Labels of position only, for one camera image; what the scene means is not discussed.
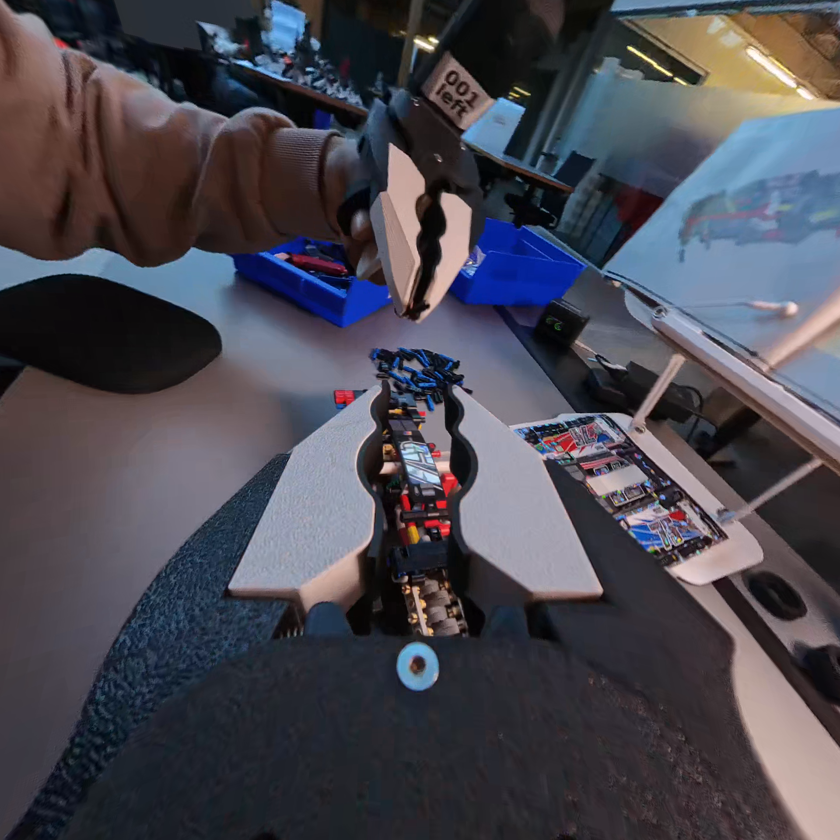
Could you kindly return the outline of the black rubber tire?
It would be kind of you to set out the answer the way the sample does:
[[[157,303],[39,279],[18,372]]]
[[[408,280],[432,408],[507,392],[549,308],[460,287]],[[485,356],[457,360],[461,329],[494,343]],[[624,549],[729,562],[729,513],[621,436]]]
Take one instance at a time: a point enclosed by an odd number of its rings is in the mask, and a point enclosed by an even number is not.
[[[839,703],[839,646],[827,644],[802,651],[801,666],[814,687]]]
[[[744,575],[743,580],[753,599],[774,618],[790,623],[808,613],[801,594],[778,574],[753,572]]]

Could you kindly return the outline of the lego instruction booklet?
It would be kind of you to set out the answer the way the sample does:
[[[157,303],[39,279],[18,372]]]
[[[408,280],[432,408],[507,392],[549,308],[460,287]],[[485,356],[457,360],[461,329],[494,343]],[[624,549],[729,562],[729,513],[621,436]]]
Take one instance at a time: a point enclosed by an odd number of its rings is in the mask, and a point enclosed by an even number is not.
[[[838,419],[839,109],[744,122],[604,273]]]

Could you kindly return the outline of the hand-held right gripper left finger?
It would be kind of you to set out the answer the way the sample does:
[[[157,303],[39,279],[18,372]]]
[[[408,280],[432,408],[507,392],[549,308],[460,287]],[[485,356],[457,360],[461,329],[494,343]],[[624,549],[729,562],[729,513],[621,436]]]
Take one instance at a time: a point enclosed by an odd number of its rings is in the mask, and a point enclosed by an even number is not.
[[[228,593],[277,599],[301,616],[322,603],[347,613],[363,596],[382,544],[382,502],[371,482],[383,466],[391,389],[375,385],[289,453],[242,553]]]

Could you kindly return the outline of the white stand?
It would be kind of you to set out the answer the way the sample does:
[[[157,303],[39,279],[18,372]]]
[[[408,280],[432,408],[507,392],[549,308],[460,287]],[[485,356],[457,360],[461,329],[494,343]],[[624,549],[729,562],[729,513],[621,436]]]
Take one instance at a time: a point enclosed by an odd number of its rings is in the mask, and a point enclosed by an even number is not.
[[[758,565],[763,560],[759,542],[743,521],[767,501],[779,496],[799,480],[820,467],[838,473],[838,419],[807,402],[790,387],[775,381],[764,371],[711,337],[695,320],[673,307],[641,306],[643,322],[666,340],[673,349],[663,373],[647,389],[631,415],[605,414],[614,419],[631,440],[657,467],[679,484],[728,536],[717,547],[687,562],[665,567],[679,581],[689,585],[708,585]],[[808,452],[805,465],[779,479],[771,488],[739,507],[725,506],[690,468],[672,454],[653,430],[655,408],[665,396],[685,362],[694,362],[714,375],[746,407],[771,422],[786,437]]]

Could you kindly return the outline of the lego race car model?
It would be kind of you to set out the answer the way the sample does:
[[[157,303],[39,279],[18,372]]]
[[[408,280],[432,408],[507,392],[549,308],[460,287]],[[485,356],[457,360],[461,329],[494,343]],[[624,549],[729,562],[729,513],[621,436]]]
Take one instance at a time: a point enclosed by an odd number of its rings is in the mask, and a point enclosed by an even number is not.
[[[449,569],[448,498],[459,483],[423,435],[424,411],[407,394],[388,396],[383,466],[373,484],[384,512],[373,615],[385,633],[469,637],[469,617]]]

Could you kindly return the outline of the holographic sticker sheet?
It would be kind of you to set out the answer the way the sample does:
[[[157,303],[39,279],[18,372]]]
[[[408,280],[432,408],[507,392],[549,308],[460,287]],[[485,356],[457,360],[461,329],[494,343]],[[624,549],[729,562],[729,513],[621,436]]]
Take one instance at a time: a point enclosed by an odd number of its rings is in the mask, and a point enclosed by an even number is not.
[[[682,564],[728,540],[694,498],[608,415],[560,415],[512,430],[581,482],[660,565]]]

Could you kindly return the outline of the pile of black blue pins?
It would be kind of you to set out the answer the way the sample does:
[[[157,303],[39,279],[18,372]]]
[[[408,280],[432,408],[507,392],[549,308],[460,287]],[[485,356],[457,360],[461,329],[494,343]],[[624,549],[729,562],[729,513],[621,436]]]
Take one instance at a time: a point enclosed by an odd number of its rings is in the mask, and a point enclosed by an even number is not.
[[[369,359],[375,379],[390,387],[392,405],[415,408],[425,417],[444,402],[446,389],[464,386],[460,361],[420,348],[373,348]]]

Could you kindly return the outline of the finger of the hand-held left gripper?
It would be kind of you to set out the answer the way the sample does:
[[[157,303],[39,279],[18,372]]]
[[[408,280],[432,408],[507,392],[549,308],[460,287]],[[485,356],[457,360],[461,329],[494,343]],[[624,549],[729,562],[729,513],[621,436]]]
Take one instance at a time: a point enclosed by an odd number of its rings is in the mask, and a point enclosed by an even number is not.
[[[371,205],[371,224],[382,273],[399,317],[411,317],[422,259],[417,241],[417,202],[425,180],[411,157],[392,143],[386,154],[386,187]]]
[[[458,195],[441,192],[421,221],[417,240],[419,269],[404,317],[424,320],[445,298],[469,256],[472,212]]]

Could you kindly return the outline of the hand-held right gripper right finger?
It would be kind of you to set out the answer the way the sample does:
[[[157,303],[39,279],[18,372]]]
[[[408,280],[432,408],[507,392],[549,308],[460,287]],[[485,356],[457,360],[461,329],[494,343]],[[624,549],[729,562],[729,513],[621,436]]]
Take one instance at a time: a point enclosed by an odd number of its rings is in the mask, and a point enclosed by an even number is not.
[[[599,601],[603,585],[547,462],[457,385],[445,394],[449,467],[448,567],[456,592],[485,619],[528,624],[545,603]]]

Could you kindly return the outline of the wooden table with parts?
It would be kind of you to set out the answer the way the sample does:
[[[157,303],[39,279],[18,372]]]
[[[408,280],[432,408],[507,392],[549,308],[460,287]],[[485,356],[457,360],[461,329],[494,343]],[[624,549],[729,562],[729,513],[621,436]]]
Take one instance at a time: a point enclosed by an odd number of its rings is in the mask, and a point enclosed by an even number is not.
[[[319,59],[314,65],[301,66],[294,56],[285,53],[247,57],[246,47],[233,41],[226,28],[204,22],[197,26],[202,46],[242,84],[270,93],[280,104],[312,122],[320,112],[346,127],[365,121],[368,111],[361,96],[351,84],[324,73]]]

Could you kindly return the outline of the blue storage bin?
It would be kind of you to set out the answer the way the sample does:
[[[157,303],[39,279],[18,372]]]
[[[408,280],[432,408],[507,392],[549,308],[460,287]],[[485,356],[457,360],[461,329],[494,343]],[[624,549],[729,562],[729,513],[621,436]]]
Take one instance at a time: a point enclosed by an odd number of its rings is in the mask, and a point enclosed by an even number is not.
[[[467,305],[543,306],[563,297],[585,267],[531,229],[488,218],[449,292]]]
[[[386,287],[354,275],[338,243],[295,237],[270,250],[232,259],[241,277],[340,328],[392,306]]]

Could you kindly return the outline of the person's left forearm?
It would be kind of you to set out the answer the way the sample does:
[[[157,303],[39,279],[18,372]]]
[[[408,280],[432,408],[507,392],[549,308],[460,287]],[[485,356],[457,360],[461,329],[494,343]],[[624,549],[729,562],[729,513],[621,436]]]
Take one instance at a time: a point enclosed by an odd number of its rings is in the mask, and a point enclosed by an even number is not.
[[[338,237],[322,194],[328,141],[264,109],[179,104],[60,49],[1,6],[1,246],[66,260],[105,249],[153,267],[190,249],[250,254]]]

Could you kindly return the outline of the black charger green light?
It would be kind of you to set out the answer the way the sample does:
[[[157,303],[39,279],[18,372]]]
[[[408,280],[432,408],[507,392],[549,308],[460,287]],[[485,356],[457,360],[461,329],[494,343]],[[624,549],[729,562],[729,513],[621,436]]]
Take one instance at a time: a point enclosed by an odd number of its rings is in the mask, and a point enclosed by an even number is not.
[[[555,298],[542,310],[533,333],[540,341],[567,350],[580,338],[590,319],[567,300]]]

